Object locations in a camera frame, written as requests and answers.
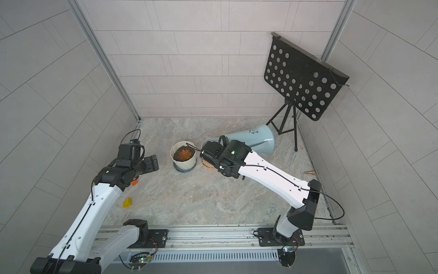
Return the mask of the light blue watering can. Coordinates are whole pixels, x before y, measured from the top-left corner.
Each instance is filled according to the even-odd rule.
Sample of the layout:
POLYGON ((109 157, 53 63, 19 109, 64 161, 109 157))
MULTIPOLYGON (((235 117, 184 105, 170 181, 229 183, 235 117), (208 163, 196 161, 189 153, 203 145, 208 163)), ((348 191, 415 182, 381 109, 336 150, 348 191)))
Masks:
POLYGON ((223 146, 233 143, 231 148, 233 155, 241 154, 241 151, 254 151, 258 154, 272 154, 274 151, 274 135, 267 125, 260 125, 254 129, 225 134, 211 138, 212 142, 218 142, 223 146))

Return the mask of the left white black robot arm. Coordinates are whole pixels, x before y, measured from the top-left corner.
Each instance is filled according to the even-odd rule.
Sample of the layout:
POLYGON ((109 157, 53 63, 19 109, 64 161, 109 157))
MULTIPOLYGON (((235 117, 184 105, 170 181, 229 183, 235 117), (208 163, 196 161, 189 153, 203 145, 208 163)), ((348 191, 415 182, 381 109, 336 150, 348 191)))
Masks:
POLYGON ((100 274, 124 250, 149 244, 147 221, 131 219, 115 236, 92 248, 109 210, 123 191, 140 175, 159 170, 156 155, 144 154, 138 139, 119 145, 117 158, 92 180, 91 194, 66 235, 49 255, 35 259, 32 274, 100 274))

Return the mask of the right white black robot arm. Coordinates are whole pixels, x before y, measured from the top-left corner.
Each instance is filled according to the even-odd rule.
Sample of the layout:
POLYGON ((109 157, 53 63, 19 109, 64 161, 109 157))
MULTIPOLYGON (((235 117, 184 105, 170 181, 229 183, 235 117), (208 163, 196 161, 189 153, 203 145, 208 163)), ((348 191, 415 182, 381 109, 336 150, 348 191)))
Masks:
POLYGON ((225 177, 253 179, 279 195, 291 206, 273 228, 273 239, 287 244, 299 230, 312 230, 321 194, 321 183, 297 179, 259 156, 245 143, 232 140, 227 146, 208 141, 200 156, 225 177))

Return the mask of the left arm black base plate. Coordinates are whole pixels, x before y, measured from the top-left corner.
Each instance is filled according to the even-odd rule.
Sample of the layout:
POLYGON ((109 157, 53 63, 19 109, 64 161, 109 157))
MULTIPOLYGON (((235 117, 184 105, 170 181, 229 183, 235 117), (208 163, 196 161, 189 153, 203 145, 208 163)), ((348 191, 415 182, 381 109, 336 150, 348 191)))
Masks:
POLYGON ((167 242, 168 229, 152 229, 148 233, 140 232, 139 239, 133 248, 164 248, 167 242))

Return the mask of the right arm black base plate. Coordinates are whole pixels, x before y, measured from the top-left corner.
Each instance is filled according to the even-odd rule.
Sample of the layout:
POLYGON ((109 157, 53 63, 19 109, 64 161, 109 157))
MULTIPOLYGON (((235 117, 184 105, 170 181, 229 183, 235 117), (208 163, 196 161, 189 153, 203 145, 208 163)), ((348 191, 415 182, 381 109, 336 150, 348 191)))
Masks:
POLYGON ((258 228, 253 231, 253 236, 258 239, 260 247, 302 247, 305 245, 301 229, 296 230, 290 238, 274 233, 273 227, 258 228))

